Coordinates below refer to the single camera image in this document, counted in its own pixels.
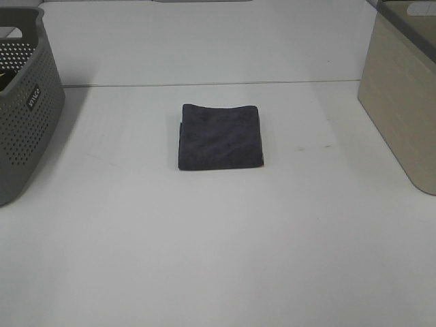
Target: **gray plastic basket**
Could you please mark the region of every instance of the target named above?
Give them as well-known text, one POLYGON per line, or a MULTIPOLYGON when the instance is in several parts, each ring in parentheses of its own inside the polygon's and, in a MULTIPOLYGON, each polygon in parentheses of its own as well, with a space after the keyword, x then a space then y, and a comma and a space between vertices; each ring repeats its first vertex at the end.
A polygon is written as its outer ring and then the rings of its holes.
POLYGON ((0 7, 0 26, 21 38, 0 39, 0 69, 14 79, 0 92, 0 205, 16 198, 55 130, 65 94, 36 7, 0 7))

